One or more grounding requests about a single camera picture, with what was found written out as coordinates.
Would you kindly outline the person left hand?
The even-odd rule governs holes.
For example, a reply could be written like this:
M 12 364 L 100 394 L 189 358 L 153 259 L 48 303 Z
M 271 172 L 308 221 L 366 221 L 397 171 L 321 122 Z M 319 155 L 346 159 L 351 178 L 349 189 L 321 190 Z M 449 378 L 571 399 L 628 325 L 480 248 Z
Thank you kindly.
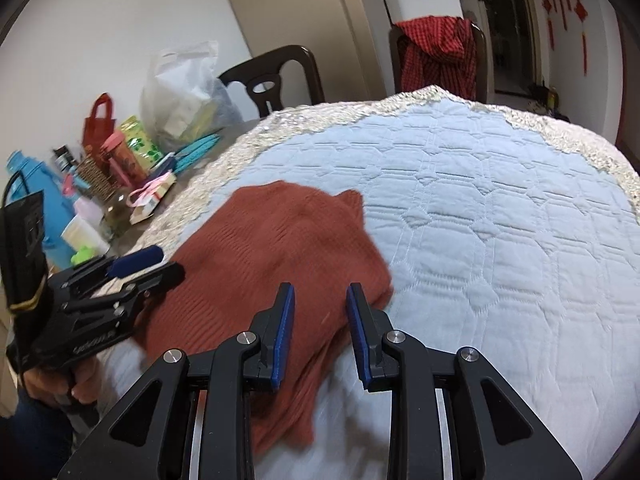
M 70 388 L 64 375 L 53 370 L 33 368 L 23 375 L 23 386 L 34 399 L 56 404 L 57 396 L 72 396 L 82 404 L 91 404 L 99 399 L 103 384 L 100 360 L 93 356 L 80 362 L 75 368 L 75 385 Z

